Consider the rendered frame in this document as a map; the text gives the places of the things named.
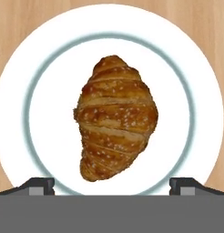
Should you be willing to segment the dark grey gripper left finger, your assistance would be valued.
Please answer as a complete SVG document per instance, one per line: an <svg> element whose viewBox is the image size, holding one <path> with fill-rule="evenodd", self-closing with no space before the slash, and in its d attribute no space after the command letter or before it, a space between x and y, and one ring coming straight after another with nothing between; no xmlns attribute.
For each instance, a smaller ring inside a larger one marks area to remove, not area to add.
<svg viewBox="0 0 224 233"><path fill-rule="evenodd" d="M51 196L54 191L55 180L52 177L31 177L20 187L13 187L0 192L0 195L16 196Z"/></svg>

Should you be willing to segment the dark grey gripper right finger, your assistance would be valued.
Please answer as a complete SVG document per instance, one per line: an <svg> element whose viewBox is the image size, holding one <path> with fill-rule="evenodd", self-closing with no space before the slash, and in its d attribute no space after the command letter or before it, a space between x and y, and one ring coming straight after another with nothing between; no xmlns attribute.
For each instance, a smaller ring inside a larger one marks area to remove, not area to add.
<svg viewBox="0 0 224 233"><path fill-rule="evenodd" d="M169 180L171 196L208 196L208 195L222 195L224 192L205 187L201 185L193 177L172 177Z"/></svg>

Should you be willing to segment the golden brown croissant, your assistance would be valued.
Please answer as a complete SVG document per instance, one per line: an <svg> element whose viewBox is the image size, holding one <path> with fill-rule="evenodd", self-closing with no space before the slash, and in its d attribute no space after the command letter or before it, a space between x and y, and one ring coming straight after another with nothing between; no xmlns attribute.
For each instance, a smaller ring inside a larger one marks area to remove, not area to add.
<svg viewBox="0 0 224 233"><path fill-rule="evenodd" d="M82 140L80 173L95 182L131 166L158 124L158 109L139 72L119 56L100 59L74 109Z"/></svg>

